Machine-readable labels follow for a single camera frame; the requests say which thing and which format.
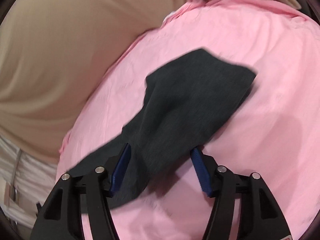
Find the laundry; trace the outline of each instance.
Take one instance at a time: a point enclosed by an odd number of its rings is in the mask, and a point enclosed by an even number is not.
[[[124,143],[132,157],[120,192],[110,208],[137,198],[156,174],[198,145],[208,142],[250,92],[255,74],[198,49],[147,76],[144,105],[121,135],[69,171],[89,173],[119,154]]]

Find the beige fabric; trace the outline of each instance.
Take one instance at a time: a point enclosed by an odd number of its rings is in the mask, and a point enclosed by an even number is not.
[[[0,134],[49,163],[108,67],[185,0],[17,0],[0,26]]]

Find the pink sheet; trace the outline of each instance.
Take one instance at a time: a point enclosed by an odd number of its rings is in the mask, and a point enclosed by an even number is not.
[[[57,178],[121,132],[142,107],[149,73],[200,47],[257,73],[251,95],[204,153],[235,173],[259,172],[299,239],[320,209],[320,27],[276,1],[189,0],[140,37],[66,136]],[[191,161],[156,181],[156,191],[112,211],[120,239],[202,239],[213,200],[201,192]]]

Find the gray fabric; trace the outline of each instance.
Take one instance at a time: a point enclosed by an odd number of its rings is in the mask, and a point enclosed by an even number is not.
[[[132,157],[124,181],[108,200],[111,208],[126,204],[156,174],[209,141],[246,98],[254,78],[249,69],[220,61],[203,49],[169,62],[146,78],[143,108],[121,135],[69,173],[89,173],[128,142]]]

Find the metal screw head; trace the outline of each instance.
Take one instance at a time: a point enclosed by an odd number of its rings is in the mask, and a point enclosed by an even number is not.
[[[259,173],[256,173],[256,172],[252,173],[252,177],[253,177],[254,179],[260,179],[260,178],[261,178],[260,174],[259,174]]]
[[[65,173],[65,174],[63,174],[62,176],[61,176],[61,179],[62,180],[67,180],[67,179],[69,179],[70,178],[70,175],[68,174],[68,173]]]
[[[103,173],[104,172],[104,167],[102,167],[102,166],[96,167],[96,169],[94,171],[96,173]]]
[[[225,166],[219,166],[218,167],[218,171],[219,172],[226,172],[227,171],[227,168]]]

